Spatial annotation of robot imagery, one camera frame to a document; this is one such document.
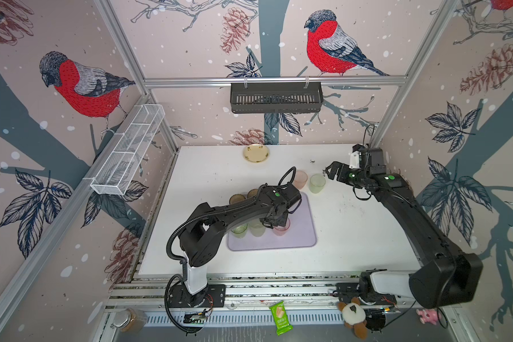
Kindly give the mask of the pink clear cup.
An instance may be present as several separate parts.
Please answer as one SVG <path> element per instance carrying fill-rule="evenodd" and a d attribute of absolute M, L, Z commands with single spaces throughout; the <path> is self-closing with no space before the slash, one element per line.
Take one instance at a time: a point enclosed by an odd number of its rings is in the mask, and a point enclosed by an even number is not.
<path fill-rule="evenodd" d="M 286 224 L 284 226 L 274 226 L 273 233 L 277 236 L 283 236 L 289 230 L 291 225 L 290 219 L 287 219 Z"/>

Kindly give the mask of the pale green textured cup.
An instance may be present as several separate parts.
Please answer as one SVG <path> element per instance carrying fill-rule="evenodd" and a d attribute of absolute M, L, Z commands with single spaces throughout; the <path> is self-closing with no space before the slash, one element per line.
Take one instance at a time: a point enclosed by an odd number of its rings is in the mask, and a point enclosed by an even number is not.
<path fill-rule="evenodd" d="M 320 193 L 326 185 L 326 178 L 322 174 L 315 174 L 310 177 L 309 189 L 313 194 Z"/>

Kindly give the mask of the tall pale green cup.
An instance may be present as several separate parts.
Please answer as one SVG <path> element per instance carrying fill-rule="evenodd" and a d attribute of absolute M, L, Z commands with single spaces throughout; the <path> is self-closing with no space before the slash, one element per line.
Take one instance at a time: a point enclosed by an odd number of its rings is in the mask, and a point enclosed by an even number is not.
<path fill-rule="evenodd" d="M 252 220 L 248 224 L 249 230 L 254 237 L 261 237 L 266 232 L 266 227 L 259 219 Z"/>

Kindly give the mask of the dark olive cup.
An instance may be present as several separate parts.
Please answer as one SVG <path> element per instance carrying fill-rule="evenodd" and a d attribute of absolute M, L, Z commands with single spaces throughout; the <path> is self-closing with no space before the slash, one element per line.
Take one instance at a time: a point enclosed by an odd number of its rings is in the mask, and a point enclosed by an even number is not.
<path fill-rule="evenodd" d="M 259 190 L 258 189 L 252 189 L 248 192 L 247 198 L 254 198 L 258 195 Z"/>

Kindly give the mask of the salmon textured cup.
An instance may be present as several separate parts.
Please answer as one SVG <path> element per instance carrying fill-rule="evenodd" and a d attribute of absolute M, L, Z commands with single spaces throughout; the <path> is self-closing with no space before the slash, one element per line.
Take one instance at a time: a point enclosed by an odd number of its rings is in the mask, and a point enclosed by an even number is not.
<path fill-rule="evenodd" d="M 297 189 L 302 190 L 306 185 L 308 179 L 309 176 L 304 171 L 297 170 L 294 176 L 293 184 Z"/>

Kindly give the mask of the small green ribbed cup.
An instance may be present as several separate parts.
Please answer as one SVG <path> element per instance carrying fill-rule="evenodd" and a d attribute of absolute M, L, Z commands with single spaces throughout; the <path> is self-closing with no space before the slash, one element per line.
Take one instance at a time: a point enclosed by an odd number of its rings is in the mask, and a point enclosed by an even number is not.
<path fill-rule="evenodd" d="M 248 224 L 240 225 L 230 231 L 230 234 L 238 239 L 242 239 L 247 234 Z"/>

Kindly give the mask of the small brown textured cup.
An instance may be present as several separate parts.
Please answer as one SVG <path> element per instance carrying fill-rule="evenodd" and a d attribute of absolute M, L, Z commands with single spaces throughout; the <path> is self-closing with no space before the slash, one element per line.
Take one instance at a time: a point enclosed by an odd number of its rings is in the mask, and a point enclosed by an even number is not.
<path fill-rule="evenodd" d="M 229 198 L 229 204 L 230 205 L 233 205 L 233 204 L 237 204 L 239 202 L 242 202 L 242 201 L 245 201 L 246 200 L 246 196 L 243 195 L 243 194 L 234 194 L 231 196 L 231 198 Z"/>

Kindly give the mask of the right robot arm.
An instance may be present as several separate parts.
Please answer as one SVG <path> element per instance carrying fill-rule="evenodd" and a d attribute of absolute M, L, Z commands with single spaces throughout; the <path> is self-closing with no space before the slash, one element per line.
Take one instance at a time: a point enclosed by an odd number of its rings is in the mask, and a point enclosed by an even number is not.
<path fill-rule="evenodd" d="M 334 161 L 324 173 L 330 180 L 364 189 L 380 202 L 397 219 L 420 262 L 417 271 L 363 272 L 363 294 L 410 297 L 425 309 L 474 299 L 483 263 L 440 231 L 399 174 L 387 172 L 382 149 L 355 145 L 349 164 Z"/>

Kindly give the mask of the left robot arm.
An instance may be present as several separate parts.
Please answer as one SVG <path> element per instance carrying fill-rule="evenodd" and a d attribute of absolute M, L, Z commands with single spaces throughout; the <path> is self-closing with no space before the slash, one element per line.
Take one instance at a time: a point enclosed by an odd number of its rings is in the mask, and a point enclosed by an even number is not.
<path fill-rule="evenodd" d="M 300 191 L 292 184 L 259 187 L 252 198 L 233 205 L 211 207 L 204 202 L 171 234 L 166 253 L 182 266 L 181 302 L 196 307 L 207 296 L 205 267 L 216 256 L 222 239 L 230 231 L 258 219 L 272 229 L 286 224 L 302 202 Z"/>

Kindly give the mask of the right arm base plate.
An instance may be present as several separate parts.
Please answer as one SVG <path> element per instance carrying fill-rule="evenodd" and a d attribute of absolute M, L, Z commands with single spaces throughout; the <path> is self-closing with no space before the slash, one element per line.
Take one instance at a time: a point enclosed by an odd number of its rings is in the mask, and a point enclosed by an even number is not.
<path fill-rule="evenodd" d="M 371 285 L 359 283 L 337 283 L 336 289 L 329 295 L 336 297 L 340 302 L 348 303 L 353 298 L 358 298 L 360 303 L 366 306 L 396 306 L 397 299 L 390 294 L 379 294 Z"/>

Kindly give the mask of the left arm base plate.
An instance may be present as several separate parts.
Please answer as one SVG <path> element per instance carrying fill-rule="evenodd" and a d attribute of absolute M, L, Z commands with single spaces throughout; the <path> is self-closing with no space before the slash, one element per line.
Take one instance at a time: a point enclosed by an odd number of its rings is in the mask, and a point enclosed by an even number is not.
<path fill-rule="evenodd" d="M 165 303 L 170 308 L 222 308 L 225 305 L 226 286 L 208 284 L 201 292 L 191 294 L 182 284 L 172 285 L 165 294 Z"/>

